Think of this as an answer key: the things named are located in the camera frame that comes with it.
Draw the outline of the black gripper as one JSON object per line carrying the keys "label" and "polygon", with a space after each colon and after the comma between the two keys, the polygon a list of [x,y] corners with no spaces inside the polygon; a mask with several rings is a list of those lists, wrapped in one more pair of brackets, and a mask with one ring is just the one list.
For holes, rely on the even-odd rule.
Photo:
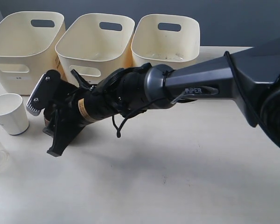
{"label": "black gripper", "polygon": [[118,114],[109,102],[111,98],[96,89],[96,85],[76,87],[60,81],[53,98],[46,106],[47,110],[52,111],[51,121],[42,130],[53,138],[48,154],[61,156],[87,125]]}

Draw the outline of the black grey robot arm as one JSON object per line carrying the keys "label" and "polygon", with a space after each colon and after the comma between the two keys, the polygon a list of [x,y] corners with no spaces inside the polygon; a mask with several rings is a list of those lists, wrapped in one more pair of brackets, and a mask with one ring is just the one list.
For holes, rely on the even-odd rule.
{"label": "black grey robot arm", "polygon": [[233,100],[248,124],[260,126],[280,148],[280,38],[182,69],[150,63],[121,68],[96,85],[71,73],[79,86],[58,84],[44,111],[43,131],[53,137],[47,152],[54,157],[89,124],[201,99]]}

